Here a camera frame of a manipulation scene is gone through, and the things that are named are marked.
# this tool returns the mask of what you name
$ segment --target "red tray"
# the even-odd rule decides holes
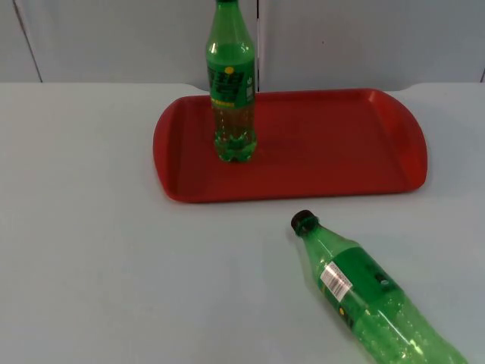
[[[426,180],[418,122],[381,91],[260,93],[255,129],[258,148],[251,161],[224,163],[214,150],[209,97],[172,103],[153,143],[167,195],[217,202],[401,193]]]

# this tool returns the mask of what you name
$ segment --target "white table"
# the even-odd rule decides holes
[[[161,190],[152,133],[171,101],[200,93],[0,85],[2,362],[370,362],[305,278],[289,227],[303,208],[485,362],[485,85],[393,93],[429,146],[415,193],[184,205]]]

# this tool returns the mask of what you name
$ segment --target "green plastic bottle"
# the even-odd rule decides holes
[[[217,0],[206,58],[216,151],[226,162],[248,161],[256,148],[255,47],[237,0]]]
[[[377,363],[467,363],[358,243],[322,227],[307,210],[291,225],[305,241],[320,290]]]

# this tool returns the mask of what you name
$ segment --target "bottle label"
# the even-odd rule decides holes
[[[220,65],[208,62],[211,100],[219,108],[243,108],[255,101],[255,63]]]
[[[351,329],[370,304],[401,290],[361,247],[340,253],[327,264],[319,287]]]

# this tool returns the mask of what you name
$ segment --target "upright bottle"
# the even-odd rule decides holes
[[[256,148],[255,48],[237,0],[216,0],[206,58],[215,118],[215,149],[226,162],[245,162]]]
[[[320,290],[377,363],[467,363],[358,243],[320,226],[310,211],[291,225],[305,241]]]

